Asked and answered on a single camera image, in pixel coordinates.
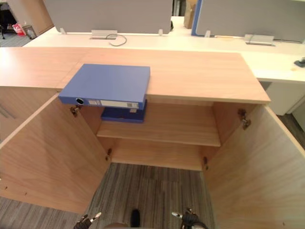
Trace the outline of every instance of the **shoe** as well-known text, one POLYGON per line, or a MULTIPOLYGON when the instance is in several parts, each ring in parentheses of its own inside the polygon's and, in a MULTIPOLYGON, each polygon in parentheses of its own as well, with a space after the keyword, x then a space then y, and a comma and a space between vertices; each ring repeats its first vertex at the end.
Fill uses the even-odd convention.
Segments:
POLYGON ((131 228, 140 227, 140 212, 138 209, 132 210, 132 215, 130 217, 130 227, 131 228))

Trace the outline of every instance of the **gray carpet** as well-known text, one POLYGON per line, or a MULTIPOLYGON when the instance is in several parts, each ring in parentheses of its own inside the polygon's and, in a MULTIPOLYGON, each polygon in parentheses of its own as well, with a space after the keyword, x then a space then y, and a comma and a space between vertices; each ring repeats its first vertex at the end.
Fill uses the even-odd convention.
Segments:
MULTIPOLYGON (((72 229, 80 215, 0 198, 0 229, 72 229)), ((112 163, 89 206, 90 216, 102 216, 90 227, 102 229, 113 222, 128 223, 138 208, 141 226, 179 229, 172 211, 191 207, 214 229, 210 197, 201 172, 112 163)))
POLYGON ((21 47, 31 40, 28 36, 18 36, 15 33, 6 33, 4 34, 5 39, 2 39, 0 34, 0 47, 21 47))
POLYGON ((287 129, 292 133, 300 145, 305 149, 305 132, 297 123, 292 114, 278 115, 278 118, 284 123, 287 129))

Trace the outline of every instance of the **open cabinet door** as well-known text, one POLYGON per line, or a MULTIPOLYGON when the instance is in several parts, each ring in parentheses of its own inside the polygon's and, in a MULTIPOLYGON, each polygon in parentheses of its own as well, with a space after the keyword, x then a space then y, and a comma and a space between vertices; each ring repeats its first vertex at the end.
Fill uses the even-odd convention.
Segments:
POLYGON ((0 196, 83 213, 108 169, 82 115, 54 95, 0 145, 0 196))
POLYGON ((220 229, 304 229, 305 151, 269 107, 257 106, 204 172, 220 229))

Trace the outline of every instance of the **black cable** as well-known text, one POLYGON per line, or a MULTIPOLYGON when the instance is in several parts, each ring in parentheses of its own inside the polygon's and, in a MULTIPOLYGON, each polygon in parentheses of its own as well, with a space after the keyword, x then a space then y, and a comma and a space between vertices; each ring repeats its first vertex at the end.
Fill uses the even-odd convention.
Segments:
POLYGON ((124 41, 122 44, 112 44, 112 43, 109 42, 109 44, 112 45, 112 46, 118 47, 118 46, 121 46, 121 45, 126 44, 126 42, 127 42, 127 38, 126 38, 124 35, 114 34, 114 33, 113 33, 113 34, 108 34, 108 35, 106 36, 106 40, 108 40, 108 37, 109 37, 109 36, 119 36, 119 37, 123 37, 123 38, 125 39, 125 41, 124 41))

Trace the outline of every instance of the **blue partition edge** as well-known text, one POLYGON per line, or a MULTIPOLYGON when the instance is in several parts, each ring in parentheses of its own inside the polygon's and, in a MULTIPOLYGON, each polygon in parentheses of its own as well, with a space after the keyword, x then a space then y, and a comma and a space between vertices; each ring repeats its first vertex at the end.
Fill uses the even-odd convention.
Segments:
POLYGON ((198 0, 197 4, 196 4, 195 15, 194 15, 194 20, 193 20, 193 25, 192 25, 192 36, 202 36, 202 35, 198 35, 196 33, 200 10, 202 7, 202 2, 203 2, 203 0, 198 0))

